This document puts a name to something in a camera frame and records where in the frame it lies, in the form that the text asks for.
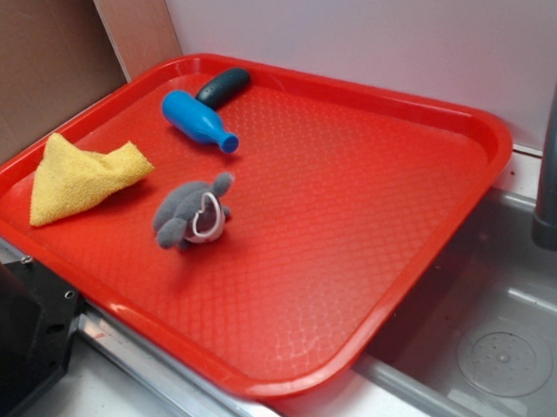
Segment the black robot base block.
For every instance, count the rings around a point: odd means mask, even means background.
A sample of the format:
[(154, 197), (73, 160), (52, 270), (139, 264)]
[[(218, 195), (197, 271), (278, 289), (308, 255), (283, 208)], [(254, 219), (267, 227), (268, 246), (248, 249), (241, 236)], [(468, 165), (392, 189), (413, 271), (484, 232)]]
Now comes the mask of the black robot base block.
[(0, 417), (18, 417), (68, 371), (82, 299), (37, 260), (0, 260)]

